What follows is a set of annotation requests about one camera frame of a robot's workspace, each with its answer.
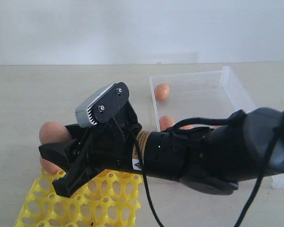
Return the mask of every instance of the black cable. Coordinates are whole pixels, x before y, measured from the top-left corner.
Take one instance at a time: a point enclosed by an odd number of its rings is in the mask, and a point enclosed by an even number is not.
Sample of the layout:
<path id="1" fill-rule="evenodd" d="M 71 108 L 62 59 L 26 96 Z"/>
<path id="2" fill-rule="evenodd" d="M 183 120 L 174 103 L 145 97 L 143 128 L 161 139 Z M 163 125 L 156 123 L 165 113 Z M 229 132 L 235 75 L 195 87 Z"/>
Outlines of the black cable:
<path id="1" fill-rule="evenodd" d="M 281 119 L 281 124 L 283 122 L 284 122 L 284 114 L 283 114 L 282 119 Z M 271 139 L 270 143 L 267 146 L 267 149 L 266 149 L 266 152 L 265 152 L 265 155 L 264 155 L 264 159 L 263 159 L 263 162 L 262 162 L 262 166 L 260 168 L 255 186 L 254 186 L 248 200 L 246 201 L 246 203 L 245 203 L 245 205 L 244 205 L 244 207 L 243 207 L 243 209 L 240 213 L 240 216 L 239 216 L 236 224 L 234 225 L 234 227 L 239 227 L 241 225 L 249 207 L 251 206 L 253 200 L 255 199 L 257 192 L 259 191 L 259 188 L 261 186 L 263 177 L 265 175 L 265 171 L 266 171 L 266 168 L 268 166 L 269 160 L 270 160 L 271 155 L 274 151 L 275 145 L 278 142 L 278 139 L 279 139 L 279 134 L 275 133 L 273 138 Z"/>
<path id="2" fill-rule="evenodd" d="M 140 161 L 140 167 L 141 167 L 141 171 L 142 171 L 142 175 L 143 175 L 143 181 L 144 181 L 144 186 L 145 186 L 145 191 L 146 191 L 146 196 L 147 196 L 147 200 L 148 200 L 148 203 L 150 205 L 150 208 L 151 208 L 151 211 L 152 211 L 152 214 L 153 216 L 155 217 L 158 225 L 160 227 L 164 227 L 164 225 L 162 224 L 162 222 L 160 221 L 156 211 L 155 211 L 155 208 L 153 207 L 153 204 L 152 204 L 152 201 L 151 201 L 151 195 L 150 195 L 150 190 L 148 188 L 148 183 L 147 183 L 147 178 L 146 178 L 146 172 L 145 172 L 145 169 L 144 169 L 144 164 L 143 164 L 143 158 L 142 158 L 142 152 L 141 152 L 141 149 L 140 149 L 140 145 L 139 145 L 139 142 L 135 136 L 135 134 L 133 134 L 132 131 L 130 130 L 127 130 L 129 131 L 130 135 L 132 136 L 133 140 L 134 140 L 134 145 L 136 147 L 136 150 L 137 150 L 137 153 L 138 153 L 138 158 L 139 158 L 139 161 Z"/>

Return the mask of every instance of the yellow label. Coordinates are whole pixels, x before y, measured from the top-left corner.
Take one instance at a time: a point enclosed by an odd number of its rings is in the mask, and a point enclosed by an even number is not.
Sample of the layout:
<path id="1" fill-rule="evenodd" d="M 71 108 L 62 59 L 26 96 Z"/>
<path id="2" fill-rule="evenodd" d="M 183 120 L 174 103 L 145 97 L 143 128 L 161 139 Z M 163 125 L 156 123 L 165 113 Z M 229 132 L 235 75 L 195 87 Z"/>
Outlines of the yellow label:
<path id="1" fill-rule="evenodd" d="M 144 152 L 146 147 L 146 142 L 148 137 L 150 136 L 151 131 L 141 131 L 137 135 L 137 140 L 139 142 L 139 147 L 141 150 L 142 160 L 144 159 Z M 133 169 L 141 170 L 140 161 L 137 153 L 136 146 L 133 145 Z"/>

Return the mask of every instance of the egg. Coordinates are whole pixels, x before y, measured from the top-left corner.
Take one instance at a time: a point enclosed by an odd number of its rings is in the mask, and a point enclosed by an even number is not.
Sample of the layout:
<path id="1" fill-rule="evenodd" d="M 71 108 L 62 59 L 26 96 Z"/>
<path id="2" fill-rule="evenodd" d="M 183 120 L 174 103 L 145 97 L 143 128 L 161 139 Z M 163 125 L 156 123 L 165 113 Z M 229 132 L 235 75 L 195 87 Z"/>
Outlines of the egg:
<path id="1" fill-rule="evenodd" d="M 164 131 L 167 128 L 172 127 L 175 123 L 176 123 L 175 120 L 171 116 L 165 115 L 159 119 L 161 131 Z"/>
<path id="2" fill-rule="evenodd" d="M 39 139 L 41 144 L 59 143 L 71 141 L 71 134 L 67 128 L 59 122 L 46 122 L 41 126 L 39 131 Z M 42 168 L 49 174 L 56 174 L 60 167 L 40 157 Z"/>
<path id="3" fill-rule="evenodd" d="M 189 125 L 185 125 L 185 126 L 180 127 L 180 129 L 183 129 L 183 130 L 189 130 L 189 129 L 192 129 L 192 128 L 193 128 L 193 125 L 192 125 L 192 124 L 189 124 Z"/>
<path id="4" fill-rule="evenodd" d="M 170 88 L 168 84 L 159 84 L 155 88 L 155 98 L 157 100 L 164 100 L 169 96 Z"/>

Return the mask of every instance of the table surface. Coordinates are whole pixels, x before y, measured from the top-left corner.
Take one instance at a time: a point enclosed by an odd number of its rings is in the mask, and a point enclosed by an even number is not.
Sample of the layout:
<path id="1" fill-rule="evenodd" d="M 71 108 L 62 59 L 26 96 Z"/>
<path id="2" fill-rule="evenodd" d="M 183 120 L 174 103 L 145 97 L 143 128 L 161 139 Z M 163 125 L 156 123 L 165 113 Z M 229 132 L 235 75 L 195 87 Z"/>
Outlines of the table surface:
<path id="1" fill-rule="evenodd" d="M 45 121 L 75 123 L 74 108 L 114 81 L 130 89 L 139 122 L 156 130 L 149 76 L 221 70 L 230 65 L 257 106 L 284 109 L 284 63 L 0 66 L 0 227 L 12 226 L 33 181 L 40 176 L 38 131 Z M 242 227 L 284 227 L 284 187 L 265 178 Z M 233 226 L 254 181 L 231 196 L 212 196 L 179 183 L 149 178 L 158 216 L 166 227 Z M 157 226 L 140 185 L 136 226 Z"/>

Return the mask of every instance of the transparent plastic box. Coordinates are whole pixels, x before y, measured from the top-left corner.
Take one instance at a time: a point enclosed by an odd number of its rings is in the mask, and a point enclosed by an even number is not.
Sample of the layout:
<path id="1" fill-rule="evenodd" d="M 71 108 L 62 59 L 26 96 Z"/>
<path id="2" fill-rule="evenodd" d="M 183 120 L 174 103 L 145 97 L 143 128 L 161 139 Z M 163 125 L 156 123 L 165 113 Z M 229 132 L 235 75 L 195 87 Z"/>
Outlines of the transparent plastic box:
<path id="1" fill-rule="evenodd" d="M 178 122 L 189 117 L 227 118 L 237 110 L 248 113 L 257 108 L 229 66 L 219 71 L 153 76 L 150 83 L 158 131 L 164 115 Z M 157 101 L 154 89 L 162 83 L 169 85 L 170 94 Z M 274 188 L 283 184 L 284 174 L 273 176 Z"/>

